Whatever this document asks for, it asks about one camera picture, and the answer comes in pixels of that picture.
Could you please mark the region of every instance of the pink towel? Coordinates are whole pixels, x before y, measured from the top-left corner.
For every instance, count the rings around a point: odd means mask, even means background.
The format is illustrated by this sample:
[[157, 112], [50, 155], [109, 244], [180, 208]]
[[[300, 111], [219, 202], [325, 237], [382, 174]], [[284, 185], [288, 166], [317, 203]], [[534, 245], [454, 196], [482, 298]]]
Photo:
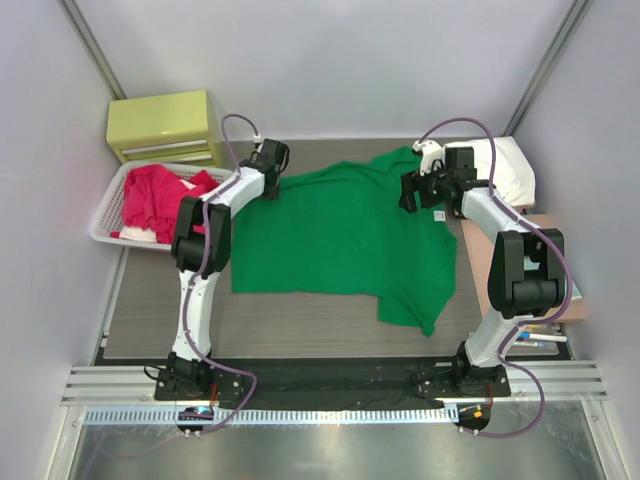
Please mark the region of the pink towel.
[[171, 243], [182, 199], [187, 195], [199, 197], [219, 185], [205, 170], [189, 182], [196, 186], [187, 188], [180, 177], [159, 164], [131, 170], [124, 184], [124, 224], [151, 229], [158, 243]]

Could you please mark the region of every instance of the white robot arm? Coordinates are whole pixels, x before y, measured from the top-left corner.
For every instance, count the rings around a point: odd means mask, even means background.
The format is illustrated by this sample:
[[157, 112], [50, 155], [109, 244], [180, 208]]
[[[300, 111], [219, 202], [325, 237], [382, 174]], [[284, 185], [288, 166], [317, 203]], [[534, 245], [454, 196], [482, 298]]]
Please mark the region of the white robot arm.
[[[199, 353], [211, 355], [209, 322], [213, 294], [231, 254], [231, 220], [254, 198], [278, 197], [280, 173], [288, 162], [289, 148], [266, 139], [216, 190], [200, 198], [185, 197], [180, 203], [171, 245], [171, 255], [180, 270], [180, 322], [167, 367], [158, 373], [157, 400], [201, 397], [210, 390], [213, 372]], [[209, 228], [208, 241], [204, 234], [194, 231], [195, 226], [205, 222]], [[185, 333], [185, 312], [189, 339]]]
[[[565, 297], [562, 264], [532, 229], [542, 233], [561, 253], [562, 233], [540, 229], [504, 202], [495, 202], [488, 181], [477, 179], [472, 147], [442, 148], [429, 140], [416, 142], [413, 149], [422, 154], [422, 162], [420, 168], [401, 176], [400, 207], [416, 212], [416, 194], [422, 208], [444, 204], [454, 214], [476, 223], [495, 245], [487, 283], [491, 308], [478, 330], [458, 349], [452, 372], [444, 382], [451, 382], [458, 390], [465, 385], [505, 383], [501, 357], [517, 339], [514, 333], [522, 331], [524, 323], [559, 306]], [[526, 258], [538, 267], [525, 269]]]

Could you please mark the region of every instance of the white plastic basket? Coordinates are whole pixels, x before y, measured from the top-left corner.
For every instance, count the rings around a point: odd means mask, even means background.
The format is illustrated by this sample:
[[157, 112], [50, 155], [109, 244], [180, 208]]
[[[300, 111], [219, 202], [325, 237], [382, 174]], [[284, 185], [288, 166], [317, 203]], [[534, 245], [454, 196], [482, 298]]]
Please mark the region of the white plastic basket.
[[[134, 168], [150, 165], [154, 162], [145, 162], [142, 160], [127, 162], [120, 167], [118, 173], [111, 183], [107, 192], [102, 197], [102, 201], [98, 206], [93, 221], [91, 222], [90, 235], [97, 242], [113, 243], [123, 247], [146, 248], [150, 250], [171, 251], [171, 245], [162, 243], [138, 242], [135, 240], [122, 240], [120, 238], [112, 238], [111, 232], [119, 232], [122, 230], [124, 223], [122, 222], [122, 204], [124, 203], [124, 181], [127, 174]], [[227, 180], [233, 172], [223, 170], [221, 168], [208, 168], [193, 165], [183, 165], [176, 163], [163, 163], [168, 170], [185, 180], [189, 180], [196, 173], [206, 170], [209, 175], [222, 183]]]

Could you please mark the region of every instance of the purple cable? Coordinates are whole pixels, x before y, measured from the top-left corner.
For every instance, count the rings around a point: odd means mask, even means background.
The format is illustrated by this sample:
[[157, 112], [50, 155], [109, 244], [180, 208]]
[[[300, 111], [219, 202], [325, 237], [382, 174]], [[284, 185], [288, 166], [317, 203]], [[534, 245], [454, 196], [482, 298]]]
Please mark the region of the purple cable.
[[227, 146], [227, 150], [229, 150], [229, 156], [231, 157], [231, 160], [233, 161], [233, 164], [236, 167], [235, 168], [236, 172], [240, 173], [240, 162], [238, 162], [238, 157], [236, 156], [236, 152], [233, 150], [233, 147], [231, 146], [231, 141], [229, 140], [229, 137], [227, 135], [227, 129], [225, 127], [226, 121], [229, 120], [230, 118], [239, 118], [240, 120], [244, 120], [245, 122], [247, 122], [253, 129], [253, 134], [256, 137], [259, 135], [259, 132], [258, 132], [258, 127], [256, 127], [256, 124], [253, 123], [253, 121], [250, 118], [245, 117], [244, 115], [240, 115], [239, 113], [229, 113], [224, 117], [222, 117], [222, 120], [220, 121], [220, 130], [222, 130], [222, 138], [224, 140], [225, 145]]
[[470, 118], [470, 117], [451, 118], [449, 120], [445, 120], [444, 122], [440, 122], [439, 124], [437, 124], [436, 126], [431, 128], [429, 131], [427, 131], [427, 133], [425, 133], [422, 136], [422, 138], [420, 138], [420, 142], [423, 142], [427, 137], [429, 137], [429, 135], [431, 135], [433, 132], [435, 132], [439, 128], [441, 128], [441, 127], [443, 127], [445, 125], [449, 125], [450, 123], [455, 123], [455, 122], [473, 123], [473, 124], [477, 125], [478, 127], [480, 127], [484, 131], [484, 133], [486, 134], [487, 138], [489, 139], [489, 144], [491, 145], [491, 169], [489, 170], [489, 195], [491, 197], [491, 200], [511, 220], [515, 221], [517, 224], [522, 225], [524, 228], [529, 230], [536, 237], [538, 237], [542, 242], [544, 242], [545, 245], [547, 245], [547, 247], [549, 247], [551, 249], [551, 251], [554, 253], [554, 255], [560, 261], [560, 264], [562, 265], [562, 269], [564, 270], [564, 274], [565, 274], [565, 276], [567, 278], [567, 291], [566, 291], [565, 297], [564, 297], [564, 299], [562, 301], [562, 305], [560, 305], [560, 308], [558, 309], [558, 311], [556, 313], [554, 313], [553, 315], [551, 315], [550, 317], [542, 319], [542, 320], [523, 320], [522, 322], [519, 322], [517, 324], [517, 326], [514, 326], [511, 329], [511, 331], [509, 331], [509, 333], [504, 337], [502, 342], [500, 342], [500, 345], [498, 346], [498, 350], [497, 350], [498, 358], [499, 358], [500, 362], [503, 365], [505, 365], [506, 367], [515, 368], [517, 370], [520, 370], [521, 372], [526, 373], [529, 377], [531, 377], [531, 380], [533, 380], [533, 383], [535, 383], [536, 388], [538, 389], [538, 392], [540, 394], [540, 409], [538, 410], [538, 414], [536, 415], [536, 417], [526, 427], [521, 428], [520, 430], [516, 430], [515, 432], [510, 432], [510, 433], [488, 433], [488, 432], [477, 432], [476, 433], [474, 430], [472, 430], [470, 428], [462, 427], [463, 431], [465, 431], [467, 433], [471, 433], [473, 435], [478, 435], [478, 436], [481, 436], [481, 437], [487, 437], [487, 438], [512, 438], [512, 437], [516, 437], [518, 435], [521, 435], [523, 433], [528, 432], [529, 430], [531, 430], [533, 427], [535, 427], [540, 422], [540, 420], [542, 419], [542, 416], [544, 415], [546, 401], [545, 401], [545, 397], [544, 397], [544, 390], [542, 389], [542, 385], [540, 384], [540, 380], [538, 380], [536, 378], [536, 376], [533, 374], [533, 372], [531, 372], [529, 369], [523, 367], [522, 365], [517, 365], [515, 363], [507, 361], [505, 359], [505, 353], [506, 353], [505, 350], [507, 348], [507, 345], [509, 344], [509, 341], [511, 339], [513, 339], [513, 337], [518, 334], [518, 327], [522, 327], [524, 325], [540, 325], [540, 324], [547, 324], [547, 323], [555, 322], [556, 320], [558, 320], [567, 311], [567, 309], [569, 308], [569, 304], [571, 303], [571, 292], [573, 291], [573, 276], [571, 275], [571, 270], [569, 269], [569, 264], [567, 263], [566, 258], [564, 257], [564, 255], [562, 254], [560, 249], [549, 239], [549, 237], [547, 237], [544, 233], [542, 233], [540, 230], [535, 228], [533, 225], [531, 225], [526, 220], [520, 219], [515, 213], [513, 213], [511, 211], [511, 209], [507, 206], [506, 203], [504, 203], [502, 201], [502, 199], [499, 196], [494, 194], [495, 187], [493, 185], [493, 177], [494, 177], [495, 171], [496, 171], [496, 158], [497, 158], [496, 142], [495, 142], [495, 140], [493, 138], [493, 135], [489, 131], [489, 129], [482, 122], [476, 120], [475, 118]]

